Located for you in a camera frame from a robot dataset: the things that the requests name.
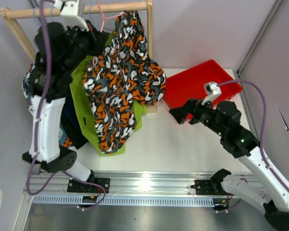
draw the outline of perforated metal strip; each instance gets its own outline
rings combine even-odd
[[[78,195],[38,195],[33,203],[91,205],[83,203],[82,198]],[[141,196],[106,196],[101,205],[214,207],[212,198]]]

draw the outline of white table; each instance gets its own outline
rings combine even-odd
[[[164,69],[167,77],[184,69]],[[233,76],[232,70],[226,72]],[[242,112],[241,124],[248,128],[239,95],[231,99]],[[99,156],[87,143],[78,150],[79,161],[92,170],[154,171],[154,172],[215,172],[225,168],[231,172],[249,170],[220,144],[220,137],[202,124],[179,125],[162,100],[158,112],[142,117],[142,128],[126,142],[124,154]]]

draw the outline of metal floor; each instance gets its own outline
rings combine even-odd
[[[216,214],[211,208],[100,205],[82,212],[61,205],[33,204],[25,231],[273,231],[264,216],[241,202]]]

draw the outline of red tray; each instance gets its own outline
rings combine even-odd
[[[189,99],[204,99],[207,94],[204,84],[208,82],[223,83],[232,80],[214,60],[206,61],[188,70],[167,78],[164,101],[172,108],[183,106]],[[242,91],[238,83],[221,86],[222,94],[213,101],[213,105],[229,100]]]

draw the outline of wooden clothes rack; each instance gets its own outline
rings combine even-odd
[[[102,11],[104,13],[108,12],[121,12],[121,11],[142,11],[147,10],[147,24],[148,24],[148,52],[149,57],[153,57],[153,18],[152,18],[152,0],[146,0],[141,2],[126,2],[126,3],[113,3],[113,4],[100,4]],[[49,17],[51,8],[44,9],[45,17]],[[86,5],[84,7],[84,14],[88,13],[100,13],[97,5]],[[30,40],[24,33],[24,30],[18,23],[18,19],[33,18],[33,10],[17,10],[11,11],[8,7],[0,8],[0,14],[4,19],[5,23],[8,25],[20,45],[23,47],[29,58],[33,61],[35,58],[36,50],[31,44]],[[34,11],[34,16],[36,18],[40,17],[40,9]],[[52,11],[52,16],[60,16],[60,10],[54,8]],[[147,113],[157,112],[157,104],[149,103],[146,105]]]

